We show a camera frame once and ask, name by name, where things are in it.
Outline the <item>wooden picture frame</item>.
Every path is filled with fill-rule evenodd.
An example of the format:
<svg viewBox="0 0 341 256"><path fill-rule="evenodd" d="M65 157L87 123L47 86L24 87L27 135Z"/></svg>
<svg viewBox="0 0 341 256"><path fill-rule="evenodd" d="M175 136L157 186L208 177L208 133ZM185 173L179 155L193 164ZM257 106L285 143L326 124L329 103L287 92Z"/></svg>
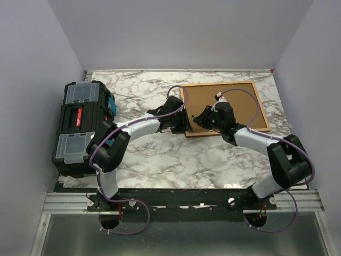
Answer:
<svg viewBox="0 0 341 256"><path fill-rule="evenodd" d="M200 115L207 105L215 103L214 96L222 92L228 103L232 106L236 121L247 125L252 118L251 128L260 132L270 132L271 127L266 117L261 98L254 82L221 82L187 84L183 86L187 90L189 99L186 103L188 118L193 129L186 132L186 138L212 137L219 134L213 130L206 130L199 127L192 120L192 115Z"/></svg>

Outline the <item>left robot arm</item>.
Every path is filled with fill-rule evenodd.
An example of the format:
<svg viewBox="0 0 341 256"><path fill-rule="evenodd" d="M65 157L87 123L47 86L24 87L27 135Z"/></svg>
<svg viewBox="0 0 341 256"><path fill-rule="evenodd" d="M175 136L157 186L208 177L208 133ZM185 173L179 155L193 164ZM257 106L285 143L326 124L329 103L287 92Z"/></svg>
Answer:
<svg viewBox="0 0 341 256"><path fill-rule="evenodd" d="M121 164L128 144L145 135L170 129L173 134L191 130L186 101L168 96L160 107L148 110L143 116L128 122L105 121L95 132L87 146L89 165L95 170L100 205L107 211L114 210L120 201L116 196L118 185L115 169Z"/></svg>

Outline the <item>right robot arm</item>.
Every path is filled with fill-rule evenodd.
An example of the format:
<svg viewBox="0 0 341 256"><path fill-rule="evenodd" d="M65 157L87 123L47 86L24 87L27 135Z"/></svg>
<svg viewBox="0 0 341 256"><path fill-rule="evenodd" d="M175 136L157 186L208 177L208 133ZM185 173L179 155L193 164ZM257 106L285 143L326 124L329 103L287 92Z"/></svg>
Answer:
<svg viewBox="0 0 341 256"><path fill-rule="evenodd" d="M207 106L193 122L217 131L227 143L252 149L269 158L271 174L247 188L245 202L251 209L263 205L269 195L298 185L303 179L314 178L312 160L297 136L272 137L239 124L228 102Z"/></svg>

